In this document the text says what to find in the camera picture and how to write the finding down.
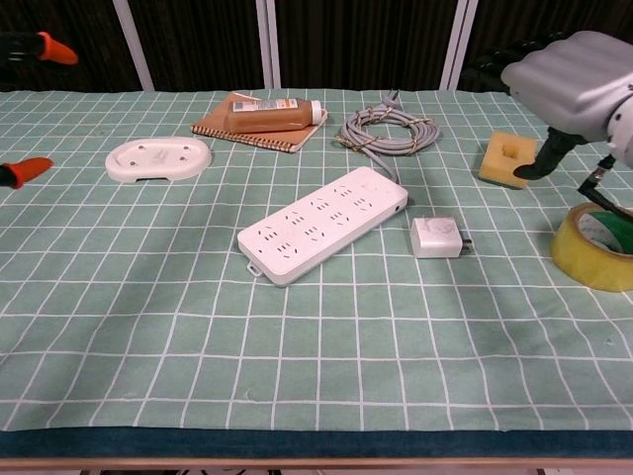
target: white plastic base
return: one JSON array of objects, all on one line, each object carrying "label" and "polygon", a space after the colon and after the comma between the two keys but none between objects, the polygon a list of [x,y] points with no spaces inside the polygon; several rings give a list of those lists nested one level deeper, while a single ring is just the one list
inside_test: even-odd
[{"label": "white plastic base", "polygon": [[369,167],[348,173],[241,231],[248,270],[284,287],[407,205],[407,190]]},{"label": "white plastic base", "polygon": [[196,176],[210,164],[207,144],[188,137],[127,142],[106,157],[108,175],[123,183],[147,178],[183,180]]},{"label": "white plastic base", "polygon": [[453,218],[415,218],[410,237],[417,258],[459,257],[464,246]]}]

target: gray cable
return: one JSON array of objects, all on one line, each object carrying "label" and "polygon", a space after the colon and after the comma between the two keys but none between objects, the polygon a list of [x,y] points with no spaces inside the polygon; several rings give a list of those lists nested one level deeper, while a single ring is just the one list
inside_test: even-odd
[{"label": "gray cable", "polygon": [[[439,127],[429,119],[419,119],[399,109],[396,99],[398,91],[390,92],[383,97],[381,104],[369,107],[364,111],[349,116],[340,128],[336,139],[355,151],[362,151],[378,165],[383,167],[396,183],[398,174],[378,156],[410,155],[435,143],[439,136]],[[373,137],[363,131],[368,124],[396,124],[407,127],[411,131],[410,139],[386,139]]]}]

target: power strip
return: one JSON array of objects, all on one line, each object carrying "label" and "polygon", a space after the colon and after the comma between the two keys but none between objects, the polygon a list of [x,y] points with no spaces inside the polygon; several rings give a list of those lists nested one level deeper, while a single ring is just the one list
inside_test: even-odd
[{"label": "power strip", "polygon": [[237,235],[248,269],[285,287],[403,210],[407,190],[360,167]]}]

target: green tablecloth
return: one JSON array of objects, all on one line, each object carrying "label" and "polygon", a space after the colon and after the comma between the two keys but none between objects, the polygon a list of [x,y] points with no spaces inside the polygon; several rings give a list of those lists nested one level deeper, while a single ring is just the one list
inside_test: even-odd
[{"label": "green tablecloth", "polygon": [[[236,233],[368,165],[333,136],[380,93],[250,92],[320,99],[328,124],[296,154],[202,138],[198,177],[128,185],[107,176],[110,150],[191,137],[225,93],[0,95],[0,161],[55,162],[0,192],[0,428],[631,429],[633,294],[549,257],[604,149],[510,191],[474,174],[487,140],[544,124],[499,94],[403,92],[442,128],[394,160],[411,206],[279,289],[246,270]],[[616,170],[604,187],[632,206],[633,172]],[[476,251],[415,260],[408,226],[429,215]]]}]

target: yellow tape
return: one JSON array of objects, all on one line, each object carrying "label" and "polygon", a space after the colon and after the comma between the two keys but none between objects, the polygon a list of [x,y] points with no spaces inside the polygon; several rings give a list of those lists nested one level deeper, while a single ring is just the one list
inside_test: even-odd
[{"label": "yellow tape", "polygon": [[[590,213],[606,213],[593,203],[573,208],[554,236],[551,245],[552,259],[559,268],[576,281],[596,290],[623,292],[633,290],[633,252],[630,239],[622,248],[618,231],[609,228]],[[633,226],[621,220],[621,227]]]}]

